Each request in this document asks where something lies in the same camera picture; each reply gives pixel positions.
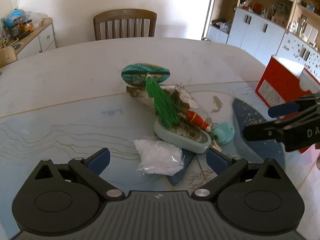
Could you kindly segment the teal round case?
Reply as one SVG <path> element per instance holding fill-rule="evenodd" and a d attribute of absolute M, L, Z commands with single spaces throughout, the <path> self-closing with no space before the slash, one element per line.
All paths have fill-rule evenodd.
<path fill-rule="evenodd" d="M 234 138 L 234 126 L 228 122 L 222 122 L 213 128 L 212 136 L 218 145 L 224 145 Z"/>

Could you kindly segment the grey correction tape dispenser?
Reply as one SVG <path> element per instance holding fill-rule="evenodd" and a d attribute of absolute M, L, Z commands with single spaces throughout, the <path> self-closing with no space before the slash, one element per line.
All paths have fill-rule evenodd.
<path fill-rule="evenodd" d="M 171 128 L 165 128 L 158 116 L 153 127 L 157 137 L 164 142 L 197 154 L 206 152 L 212 144 L 207 132 L 189 124 L 184 119 Z"/>

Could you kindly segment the orange carrot charm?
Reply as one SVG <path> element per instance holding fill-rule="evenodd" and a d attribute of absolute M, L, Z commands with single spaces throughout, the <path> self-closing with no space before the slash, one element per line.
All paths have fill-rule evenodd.
<path fill-rule="evenodd" d="M 185 119 L 187 120 L 187 122 L 189 122 L 190 124 L 206 131 L 206 132 L 210 132 L 211 129 L 211 125 L 209 123 L 207 123 L 206 121 L 204 121 L 199 114 L 197 114 L 196 112 L 193 111 L 189 111 L 187 110 L 185 113 Z"/>

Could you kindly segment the white crystal bag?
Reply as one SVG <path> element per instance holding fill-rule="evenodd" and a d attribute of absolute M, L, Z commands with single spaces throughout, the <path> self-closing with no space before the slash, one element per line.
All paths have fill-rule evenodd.
<path fill-rule="evenodd" d="M 155 139 L 133 141 L 140 156 L 140 174 L 173 176 L 184 168 L 182 150 L 170 143 Z"/>

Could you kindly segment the green tassel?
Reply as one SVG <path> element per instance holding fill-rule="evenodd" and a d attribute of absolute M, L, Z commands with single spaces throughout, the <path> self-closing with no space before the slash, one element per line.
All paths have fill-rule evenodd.
<path fill-rule="evenodd" d="M 171 100 L 170 96 L 161 89 L 157 81 L 149 74 L 145 79 L 145 90 L 148 97 L 153 99 L 154 107 L 164 127 L 171 128 L 179 122 L 180 116 L 178 114 L 178 107 Z"/>

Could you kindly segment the teal embroidered sachet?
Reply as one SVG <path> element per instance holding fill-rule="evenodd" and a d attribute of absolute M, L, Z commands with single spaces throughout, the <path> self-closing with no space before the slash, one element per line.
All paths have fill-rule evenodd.
<path fill-rule="evenodd" d="M 131 86 L 144 86 L 147 77 L 152 77 L 157 83 L 162 83 L 170 76 L 170 70 L 153 64 L 135 63 L 126 66 L 121 71 L 121 78 Z"/>

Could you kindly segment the red white cardboard box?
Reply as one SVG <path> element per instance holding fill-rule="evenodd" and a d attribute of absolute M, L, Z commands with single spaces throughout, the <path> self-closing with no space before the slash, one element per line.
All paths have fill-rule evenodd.
<path fill-rule="evenodd" d="M 296 77 L 278 60 L 272 57 L 255 92 L 270 108 L 295 101 L 305 95 L 315 94 L 312 90 L 313 85 L 319 88 L 319 82 L 306 69 L 302 71 L 300 77 Z M 309 147 L 300 149 L 300 153 L 305 152 Z"/>

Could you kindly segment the white drawer sideboard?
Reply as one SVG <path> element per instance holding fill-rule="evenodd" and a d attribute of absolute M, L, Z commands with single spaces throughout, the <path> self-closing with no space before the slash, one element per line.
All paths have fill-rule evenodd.
<path fill-rule="evenodd" d="M 32 20 L 9 27 L 1 19 L 1 67 L 17 60 L 56 48 L 52 18 L 42 18 L 37 25 Z"/>

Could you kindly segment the wooden slat-back chair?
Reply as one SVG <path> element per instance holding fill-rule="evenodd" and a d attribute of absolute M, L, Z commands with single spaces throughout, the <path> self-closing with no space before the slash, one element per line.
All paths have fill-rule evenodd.
<path fill-rule="evenodd" d="M 93 17 L 95 40 L 153 37 L 157 14 L 145 9 L 108 10 Z"/>

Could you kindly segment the white wall cabinet unit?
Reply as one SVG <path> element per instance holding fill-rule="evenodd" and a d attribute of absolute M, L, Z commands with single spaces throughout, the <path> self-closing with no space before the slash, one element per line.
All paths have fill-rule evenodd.
<path fill-rule="evenodd" d="M 210 0 L 202 38 L 263 65 L 272 56 L 295 61 L 319 78 L 319 0 Z"/>

